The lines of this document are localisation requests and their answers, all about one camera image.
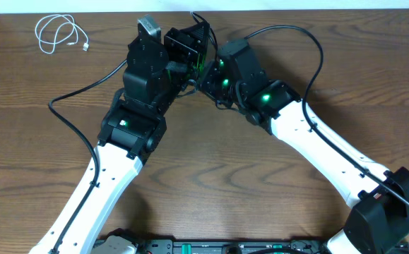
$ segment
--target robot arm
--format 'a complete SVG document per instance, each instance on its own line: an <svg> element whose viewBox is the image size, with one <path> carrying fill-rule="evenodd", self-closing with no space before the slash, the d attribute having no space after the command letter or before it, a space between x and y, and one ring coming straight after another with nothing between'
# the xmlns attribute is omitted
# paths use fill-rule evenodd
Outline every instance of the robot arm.
<svg viewBox="0 0 409 254"><path fill-rule="evenodd" d="M327 138L368 168L377 178L386 180L384 172L388 169L385 166L356 150L319 119L309 106L307 108L309 117ZM311 162L335 186L350 208L360 201L358 193L361 191L370 193L378 187L377 183L362 176L360 171L329 147L314 131L310 131L309 124L304 120L301 102L291 102L279 112L280 117L271 122L273 135Z"/></svg>
<svg viewBox="0 0 409 254"><path fill-rule="evenodd" d="M115 145L109 143L104 146L98 145L95 151L100 162L98 186L93 189L64 235L63 243L58 249L60 253L90 253L97 235L104 226L105 221L107 221L119 196L143 167L138 157L128 158L126 156L127 151ZM57 242L59 234L63 231L66 223L88 190L88 186L93 180L94 170L94 163L91 160L83 178L72 193L63 211L30 253L50 252Z"/></svg>
<svg viewBox="0 0 409 254"><path fill-rule="evenodd" d="M116 98L102 121L95 148L101 163L98 186L85 201L66 234L60 236L93 179L91 161L66 207L30 253L90 253L94 240L122 191L155 150L166 131L165 112L187 84L194 84L215 105L236 104L247 121L262 127L308 159L336 188L352 212L343 230L326 248L333 254L385 253L409 234L409 208L360 173L327 145L304 120L300 96L287 84L269 80L246 40L218 50L219 62L204 68L210 26L207 22L177 30L160 43L151 17L138 20L138 37L129 45L124 100ZM322 122L307 106L316 127L333 144L409 201L409 171L391 173L367 158ZM123 253L134 246L121 243Z"/></svg>

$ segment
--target black plastic housing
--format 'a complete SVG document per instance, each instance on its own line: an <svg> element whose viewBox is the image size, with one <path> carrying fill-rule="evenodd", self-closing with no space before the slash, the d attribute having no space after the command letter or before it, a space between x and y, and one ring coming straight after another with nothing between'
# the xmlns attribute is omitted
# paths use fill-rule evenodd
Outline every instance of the black plastic housing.
<svg viewBox="0 0 409 254"><path fill-rule="evenodd" d="M409 202L409 171L405 167L389 172L385 183ZM387 253L409 234L409 207L379 186L352 208L343 230L361 253Z"/></svg>
<svg viewBox="0 0 409 254"><path fill-rule="evenodd" d="M143 163L167 129L163 117L183 88L198 76L207 51L209 24L172 28L160 41L160 27L149 16L138 24L138 37L129 44L123 74L124 100L119 100L102 121L100 145L111 143Z"/></svg>
<svg viewBox="0 0 409 254"><path fill-rule="evenodd" d="M219 62L203 70L198 88L216 104L235 103L247 121L271 132L271 119L300 95L281 80L270 80L246 40L228 42L218 50Z"/></svg>

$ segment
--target white plastic arm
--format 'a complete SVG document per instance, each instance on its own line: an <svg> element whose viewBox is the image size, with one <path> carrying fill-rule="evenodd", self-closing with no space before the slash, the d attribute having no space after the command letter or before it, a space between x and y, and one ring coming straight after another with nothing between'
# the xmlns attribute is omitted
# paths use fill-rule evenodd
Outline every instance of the white plastic arm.
<svg viewBox="0 0 409 254"><path fill-rule="evenodd" d="M356 160L362 167L371 171L380 180L386 180L384 172L388 169L366 157L343 138L331 130L307 105L307 112L317 128L342 151ZM280 111L280 116L271 122L273 134L296 149L313 164L338 190L345 203L352 208L360 199L358 193L370 193L378 185L327 145L304 119L301 102L291 102Z"/></svg>
<svg viewBox="0 0 409 254"><path fill-rule="evenodd" d="M60 253L90 253L114 204L143 167L138 157L129 159L126 157L126 150L112 144L97 146L95 151L100 162L99 187L93 189L74 219L63 238L63 243L59 246ZM59 234L88 190L94 174L94 162L91 160L58 219L41 241L32 248L30 254L47 254L54 247Z"/></svg>

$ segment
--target white usb cable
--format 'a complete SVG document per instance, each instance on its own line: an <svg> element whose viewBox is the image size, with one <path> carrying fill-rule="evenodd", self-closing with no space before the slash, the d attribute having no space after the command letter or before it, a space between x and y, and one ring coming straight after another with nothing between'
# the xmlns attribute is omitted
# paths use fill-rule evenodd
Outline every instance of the white usb cable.
<svg viewBox="0 0 409 254"><path fill-rule="evenodd" d="M41 28L40 32L38 33L38 32L37 32L37 27L40 25L41 21L43 21L43 20L46 19L46 18L50 18L50 20L47 21L47 23L44 24L44 26ZM54 37L54 41L53 41L53 42L46 42L46 41L42 40L42 39L41 39L42 31L47 27L47 25L49 25L49 23L51 23L51 22L52 22L54 19L56 19L56 18L64 18L64 19L67 20L67 22L61 24L61 25L57 28L57 32L55 33L55 37ZM66 36L65 38L63 38L63 39L60 40L60 41L57 41L58 32L60 31L60 29L61 29L64 25L71 25L71 26L72 26L72 31L71 31L71 33L70 33L68 36ZM68 42L68 43L66 43L66 44L67 44L67 45L74 45L74 44L76 44L76 43L78 42L78 32L77 32L77 28L78 28L80 31L82 31L82 33L83 33L83 34L85 35L85 37L86 37L86 42L83 44L83 50L87 51L87 50L88 50L88 47L90 46L90 45L88 44L88 36L86 35L85 31L83 31L83 29L76 24L74 18L73 18L71 15L69 15L69 14L65 14L65 15L62 15L62 14L53 14L53 15L48 15L48 16L45 16L44 18L41 18L40 21L38 21L37 24L36 24L36 26L35 26L35 35L36 35L36 38L37 38L37 40L38 40L38 43L39 43L39 46L40 46L41 51L43 51L43 52L46 53L46 54L52 54L52 53L54 53L54 51L55 51L55 45L60 44L60 43L62 43L63 41L65 41L65 40L67 40L68 38L70 38L70 36L72 36L72 34L73 34L74 32L76 32L76 41L75 41L75 42ZM42 43L53 45L52 50L51 50L50 52L46 52L46 51L42 48Z"/></svg>

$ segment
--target wooden table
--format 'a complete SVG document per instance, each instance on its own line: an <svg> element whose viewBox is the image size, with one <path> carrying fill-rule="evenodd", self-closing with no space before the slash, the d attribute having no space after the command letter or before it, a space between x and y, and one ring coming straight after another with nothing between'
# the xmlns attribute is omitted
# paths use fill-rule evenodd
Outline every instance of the wooden table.
<svg viewBox="0 0 409 254"><path fill-rule="evenodd" d="M142 15L75 14L89 51L63 44L53 55L39 50L33 34L43 15L0 15L0 253L26 253L41 239L90 160L48 101L109 73L126 57ZM163 34L194 24L188 13L152 15ZM309 29L325 50L313 110L372 159L409 169L409 10L202 15L220 44L267 25ZM250 44L270 77L303 93L319 59L309 39L272 31ZM57 105L93 143L121 75ZM166 118L162 142L101 234L121 227L176 238L329 238L344 224L349 209L335 188L239 114L198 94L175 101Z"/></svg>

